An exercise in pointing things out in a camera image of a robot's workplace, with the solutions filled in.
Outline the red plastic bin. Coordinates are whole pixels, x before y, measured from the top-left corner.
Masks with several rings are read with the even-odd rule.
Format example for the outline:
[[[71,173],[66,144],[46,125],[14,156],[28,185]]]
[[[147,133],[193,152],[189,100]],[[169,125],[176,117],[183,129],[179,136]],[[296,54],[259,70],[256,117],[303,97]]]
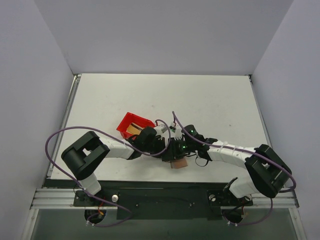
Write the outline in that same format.
[[[151,120],[127,112],[116,130],[120,132],[124,139],[128,139],[133,135],[139,135],[146,127],[154,128],[155,126]]]

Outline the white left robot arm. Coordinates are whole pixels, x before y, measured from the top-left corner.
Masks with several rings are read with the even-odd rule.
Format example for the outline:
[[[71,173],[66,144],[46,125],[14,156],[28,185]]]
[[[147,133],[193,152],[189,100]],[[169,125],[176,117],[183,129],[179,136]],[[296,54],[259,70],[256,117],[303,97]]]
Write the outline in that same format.
[[[164,134],[168,128],[161,124],[145,127],[138,135],[128,138],[123,143],[110,138],[99,137],[94,131],[88,131],[76,142],[65,149],[61,158],[81,187],[86,190],[85,200],[92,206],[103,200],[101,185],[94,174],[105,158],[133,160],[143,153],[160,157],[168,146]]]

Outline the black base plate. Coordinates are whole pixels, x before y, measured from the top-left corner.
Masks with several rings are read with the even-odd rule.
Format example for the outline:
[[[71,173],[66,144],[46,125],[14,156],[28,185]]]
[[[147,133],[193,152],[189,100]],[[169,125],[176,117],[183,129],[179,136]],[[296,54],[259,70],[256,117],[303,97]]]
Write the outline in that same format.
[[[235,198],[226,183],[102,181],[97,199],[82,190],[75,193],[76,207],[104,211],[120,205],[117,220],[219,220],[226,208],[238,217],[242,207],[253,205],[249,197]]]

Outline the gold card in bin upper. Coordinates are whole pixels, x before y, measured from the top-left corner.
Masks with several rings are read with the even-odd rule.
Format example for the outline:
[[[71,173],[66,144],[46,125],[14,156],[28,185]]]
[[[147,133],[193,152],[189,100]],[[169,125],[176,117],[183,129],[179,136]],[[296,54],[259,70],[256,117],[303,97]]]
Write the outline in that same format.
[[[144,128],[132,122],[126,129],[126,132],[131,135],[139,135]]]

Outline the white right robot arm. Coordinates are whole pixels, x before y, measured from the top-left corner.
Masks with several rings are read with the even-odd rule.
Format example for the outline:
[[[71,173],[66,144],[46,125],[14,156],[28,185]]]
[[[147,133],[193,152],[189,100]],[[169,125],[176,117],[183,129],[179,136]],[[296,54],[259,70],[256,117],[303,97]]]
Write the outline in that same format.
[[[288,193],[295,189],[284,189],[286,182],[293,178],[291,169],[266,144],[259,147],[241,147],[222,142],[215,138],[205,138],[190,124],[185,127],[173,121],[170,130],[174,137],[167,153],[183,158],[195,154],[198,158],[210,162],[223,162],[247,170],[248,176],[235,177],[223,192],[224,201],[236,204],[241,198],[260,193],[267,198],[275,198],[279,193]]]

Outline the tan leather card holder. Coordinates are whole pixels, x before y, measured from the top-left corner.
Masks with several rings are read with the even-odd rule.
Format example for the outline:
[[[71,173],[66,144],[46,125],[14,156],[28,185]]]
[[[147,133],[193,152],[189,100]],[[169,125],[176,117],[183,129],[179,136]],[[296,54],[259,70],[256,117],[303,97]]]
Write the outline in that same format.
[[[188,162],[185,158],[176,159],[170,162],[170,167],[172,169],[181,169],[188,166]]]

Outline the aluminium frame rail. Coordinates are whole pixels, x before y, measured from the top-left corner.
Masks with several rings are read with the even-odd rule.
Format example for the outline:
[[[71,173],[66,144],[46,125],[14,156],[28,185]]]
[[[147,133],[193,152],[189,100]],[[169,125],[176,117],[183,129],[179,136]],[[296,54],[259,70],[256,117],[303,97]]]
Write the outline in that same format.
[[[97,210],[97,206],[74,206],[75,190],[72,188],[37,188],[31,210]]]

